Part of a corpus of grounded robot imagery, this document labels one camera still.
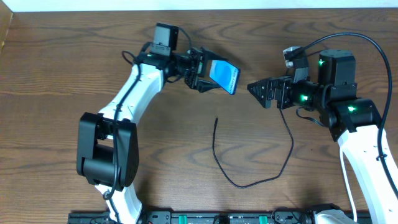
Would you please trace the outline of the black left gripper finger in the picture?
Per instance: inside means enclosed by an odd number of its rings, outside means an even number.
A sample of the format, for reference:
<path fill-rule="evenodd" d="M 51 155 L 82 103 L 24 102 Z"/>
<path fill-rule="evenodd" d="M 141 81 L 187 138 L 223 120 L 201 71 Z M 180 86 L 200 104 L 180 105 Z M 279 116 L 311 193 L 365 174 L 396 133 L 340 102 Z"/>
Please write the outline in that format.
<path fill-rule="evenodd" d="M 221 55 L 217 54 L 216 52 L 214 52 L 206 47 L 202 47 L 201 51 L 203 52 L 204 61 L 208 61 L 208 60 L 227 61 L 228 60 L 227 58 L 222 57 Z"/>
<path fill-rule="evenodd" d="M 214 82 L 210 82 L 207 80 L 198 80 L 197 81 L 197 90 L 200 93 L 204 93 L 206 91 L 215 89 L 215 88 L 220 88 L 219 84 L 214 83 Z"/>

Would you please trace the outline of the blue Galaxy smartphone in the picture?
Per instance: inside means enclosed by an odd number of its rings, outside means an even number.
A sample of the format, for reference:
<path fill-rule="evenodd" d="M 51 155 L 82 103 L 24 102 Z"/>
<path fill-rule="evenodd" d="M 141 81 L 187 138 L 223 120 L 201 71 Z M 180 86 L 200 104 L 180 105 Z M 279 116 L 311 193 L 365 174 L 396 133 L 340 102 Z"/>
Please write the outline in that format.
<path fill-rule="evenodd" d="M 213 60 L 210 68 L 210 78 L 230 95 L 236 93 L 240 69 L 224 60 Z"/>

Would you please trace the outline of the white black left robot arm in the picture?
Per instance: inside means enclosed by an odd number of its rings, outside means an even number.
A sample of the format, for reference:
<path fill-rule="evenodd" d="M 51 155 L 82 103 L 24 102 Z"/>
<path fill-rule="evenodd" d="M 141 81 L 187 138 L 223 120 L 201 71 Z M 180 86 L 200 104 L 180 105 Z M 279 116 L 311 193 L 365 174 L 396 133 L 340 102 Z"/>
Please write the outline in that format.
<path fill-rule="evenodd" d="M 183 79 L 200 93 L 218 88 L 204 80 L 209 63 L 225 58 L 205 47 L 177 53 L 178 26 L 158 23 L 154 39 L 127 62 L 131 74 L 118 94 L 98 113 L 86 112 L 78 127 L 76 171 L 102 194 L 116 223 L 142 221 L 142 202 L 133 180 L 139 166 L 137 125 L 166 83 Z"/>

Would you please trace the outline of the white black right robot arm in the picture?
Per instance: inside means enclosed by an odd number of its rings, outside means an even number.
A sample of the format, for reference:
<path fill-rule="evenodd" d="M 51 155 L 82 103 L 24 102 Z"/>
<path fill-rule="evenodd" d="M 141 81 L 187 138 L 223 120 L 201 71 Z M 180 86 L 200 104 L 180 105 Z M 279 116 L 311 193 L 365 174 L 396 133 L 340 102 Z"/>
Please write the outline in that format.
<path fill-rule="evenodd" d="M 392 156 L 381 115 L 370 99 L 356 95 L 356 60 L 349 50 L 320 52 L 318 80 L 308 76 L 305 53 L 287 60 L 291 75 L 266 78 L 247 86 L 263 108 L 276 100 L 284 110 L 299 106 L 320 114 L 341 152 L 351 164 L 373 223 L 397 223 L 397 197 L 391 188 L 397 183 L 397 164 Z"/>

